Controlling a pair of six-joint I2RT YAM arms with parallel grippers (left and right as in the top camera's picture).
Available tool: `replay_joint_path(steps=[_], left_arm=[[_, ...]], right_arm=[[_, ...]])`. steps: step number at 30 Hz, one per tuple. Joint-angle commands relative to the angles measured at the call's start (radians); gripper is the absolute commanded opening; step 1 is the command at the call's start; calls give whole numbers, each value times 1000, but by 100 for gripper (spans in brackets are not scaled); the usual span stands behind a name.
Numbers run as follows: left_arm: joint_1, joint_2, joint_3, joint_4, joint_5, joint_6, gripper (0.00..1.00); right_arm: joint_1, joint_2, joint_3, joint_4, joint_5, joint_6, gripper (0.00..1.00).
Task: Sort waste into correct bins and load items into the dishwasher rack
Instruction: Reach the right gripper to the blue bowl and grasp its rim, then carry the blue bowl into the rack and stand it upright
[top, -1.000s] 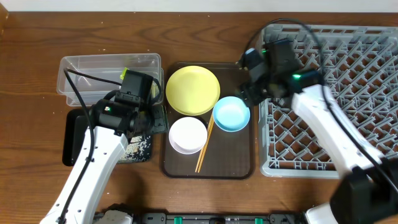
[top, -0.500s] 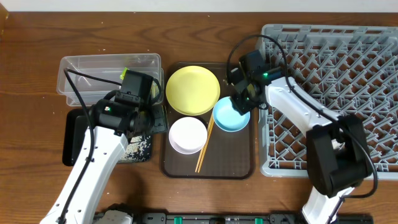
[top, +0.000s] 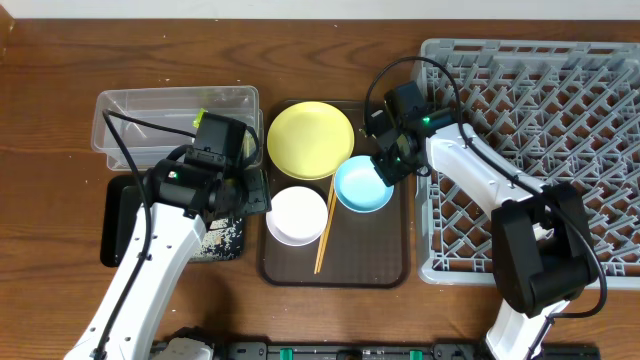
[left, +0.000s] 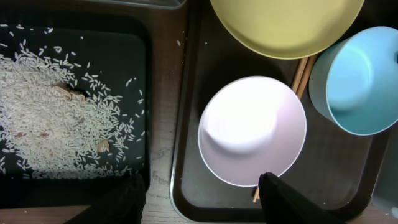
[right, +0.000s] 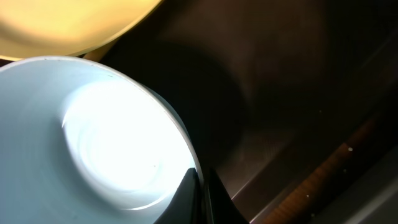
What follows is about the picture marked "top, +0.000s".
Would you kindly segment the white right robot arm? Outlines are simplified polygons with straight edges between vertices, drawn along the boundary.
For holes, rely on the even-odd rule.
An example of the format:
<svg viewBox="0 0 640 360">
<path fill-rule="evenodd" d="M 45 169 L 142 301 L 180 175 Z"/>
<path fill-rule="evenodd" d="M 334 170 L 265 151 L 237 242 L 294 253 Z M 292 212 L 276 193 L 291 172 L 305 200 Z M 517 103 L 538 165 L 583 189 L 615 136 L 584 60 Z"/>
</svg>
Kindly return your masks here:
<svg viewBox="0 0 640 360">
<path fill-rule="evenodd" d="M 492 273 L 503 302 L 485 337 L 495 359 L 534 359 L 565 308 L 605 275 L 585 206 L 569 183 L 529 176 L 479 139 L 460 109 L 434 109 L 410 81 L 364 115 L 380 150 L 371 161 L 391 186 L 421 168 L 451 179 L 489 217 Z"/>
</svg>

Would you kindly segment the small pale green cup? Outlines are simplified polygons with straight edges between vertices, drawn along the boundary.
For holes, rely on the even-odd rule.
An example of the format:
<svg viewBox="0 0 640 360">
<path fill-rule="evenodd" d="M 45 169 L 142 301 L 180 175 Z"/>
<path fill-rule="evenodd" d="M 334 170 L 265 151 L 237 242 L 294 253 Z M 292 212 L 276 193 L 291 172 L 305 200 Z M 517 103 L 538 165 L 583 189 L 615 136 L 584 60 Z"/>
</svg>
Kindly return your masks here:
<svg viewBox="0 0 640 360">
<path fill-rule="evenodd" d="M 552 234 L 552 229 L 545 229 L 540 224 L 533 226 L 534 237 L 537 241 L 548 239 Z"/>
</svg>

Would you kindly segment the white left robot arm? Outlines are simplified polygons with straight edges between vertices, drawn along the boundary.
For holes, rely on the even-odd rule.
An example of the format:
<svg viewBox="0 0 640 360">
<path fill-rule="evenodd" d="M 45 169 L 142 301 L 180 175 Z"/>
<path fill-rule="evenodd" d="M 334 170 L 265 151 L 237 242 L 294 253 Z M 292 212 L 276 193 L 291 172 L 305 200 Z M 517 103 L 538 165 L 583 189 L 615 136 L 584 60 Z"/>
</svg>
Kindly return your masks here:
<svg viewBox="0 0 640 360">
<path fill-rule="evenodd" d="M 202 112 L 192 143 L 175 148 L 139 172 L 103 110 L 132 173 L 140 204 L 130 240 L 111 284 L 69 359 L 146 359 L 177 281 L 201 247 L 211 222 L 271 209 L 266 173 L 242 146 L 254 129 L 233 118 Z"/>
</svg>

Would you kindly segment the blue bowl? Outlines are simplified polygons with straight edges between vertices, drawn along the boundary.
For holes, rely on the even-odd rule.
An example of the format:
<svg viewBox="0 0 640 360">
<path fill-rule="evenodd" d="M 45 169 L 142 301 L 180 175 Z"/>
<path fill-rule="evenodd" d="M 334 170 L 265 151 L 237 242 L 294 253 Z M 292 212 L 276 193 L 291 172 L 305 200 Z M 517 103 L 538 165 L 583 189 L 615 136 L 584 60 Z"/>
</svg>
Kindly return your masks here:
<svg viewBox="0 0 640 360">
<path fill-rule="evenodd" d="M 358 155 L 340 165 L 335 174 L 338 200 L 356 213 L 372 213 L 392 198 L 393 186 L 387 186 L 374 169 L 371 157 Z"/>
</svg>

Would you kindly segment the yellow-labelled plastic wrapper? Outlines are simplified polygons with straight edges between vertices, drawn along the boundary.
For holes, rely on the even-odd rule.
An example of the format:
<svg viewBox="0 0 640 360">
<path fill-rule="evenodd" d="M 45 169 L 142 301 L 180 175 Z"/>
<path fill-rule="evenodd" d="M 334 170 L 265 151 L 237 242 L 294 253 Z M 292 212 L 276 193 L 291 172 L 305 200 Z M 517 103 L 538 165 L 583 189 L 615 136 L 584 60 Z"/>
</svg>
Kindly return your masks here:
<svg viewBox="0 0 640 360">
<path fill-rule="evenodd" d="M 204 114 L 206 113 L 206 110 L 204 108 L 201 108 L 198 112 L 198 114 L 196 115 L 196 118 L 193 121 L 193 127 L 198 129 L 201 123 L 201 120 L 204 116 Z"/>
</svg>

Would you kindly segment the white rice bowl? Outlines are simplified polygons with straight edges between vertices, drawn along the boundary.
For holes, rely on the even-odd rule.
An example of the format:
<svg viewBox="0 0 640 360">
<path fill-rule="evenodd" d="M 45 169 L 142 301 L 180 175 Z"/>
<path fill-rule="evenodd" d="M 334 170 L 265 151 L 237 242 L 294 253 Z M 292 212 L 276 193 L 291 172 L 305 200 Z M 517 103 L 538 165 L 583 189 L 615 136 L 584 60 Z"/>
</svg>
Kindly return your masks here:
<svg viewBox="0 0 640 360">
<path fill-rule="evenodd" d="M 279 191 L 266 214 L 269 233 L 281 244 L 305 246 L 318 239 L 328 222 L 323 197 L 308 187 L 293 186 Z"/>
</svg>

